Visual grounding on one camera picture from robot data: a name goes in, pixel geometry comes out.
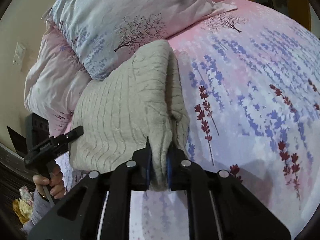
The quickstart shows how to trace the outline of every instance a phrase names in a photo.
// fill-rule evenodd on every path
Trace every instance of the floral bedding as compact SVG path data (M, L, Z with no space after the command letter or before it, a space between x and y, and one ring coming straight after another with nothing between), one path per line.
M192 161L226 169L292 238L320 199L320 41L247 0L169 39L190 117ZM184 192L133 192L130 239L189 239Z
M50 16L90 76L104 80L142 45L235 8L212 0L57 0Z
M57 137L91 78L52 19L46 25L37 62L26 76L24 105L48 120L50 136Z

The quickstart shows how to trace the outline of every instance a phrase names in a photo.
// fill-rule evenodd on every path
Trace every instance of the sleeve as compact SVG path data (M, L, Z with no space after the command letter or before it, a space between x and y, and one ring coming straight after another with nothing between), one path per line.
M48 213L50 209L50 203L42 199L36 190L33 195L33 212L31 220L23 226L22 231L29 234L31 229Z

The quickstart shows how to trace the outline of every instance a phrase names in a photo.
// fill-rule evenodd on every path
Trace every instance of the beige wall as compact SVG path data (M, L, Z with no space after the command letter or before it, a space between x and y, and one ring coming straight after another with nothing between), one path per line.
M25 77L35 63L45 24L40 21L55 0L13 0L0 20L0 142L14 150L7 126L25 135ZM17 41L27 48L22 67L12 66Z
M320 38L320 20L311 5L310 5L310 13L311 13L311 32L315 36Z

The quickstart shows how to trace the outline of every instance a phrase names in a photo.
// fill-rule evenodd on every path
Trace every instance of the yellow cloth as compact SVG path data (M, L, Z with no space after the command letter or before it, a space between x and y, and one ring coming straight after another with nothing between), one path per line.
M31 219L31 214L33 211L33 207L29 206L26 202L20 199L15 199L12 203L13 211L19 217L20 222L22 225L27 223Z

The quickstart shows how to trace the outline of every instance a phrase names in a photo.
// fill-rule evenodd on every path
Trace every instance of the wooden door frame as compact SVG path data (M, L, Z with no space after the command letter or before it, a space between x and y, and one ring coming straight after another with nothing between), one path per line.
M311 13L308 0L287 0L289 16L303 27L311 31Z

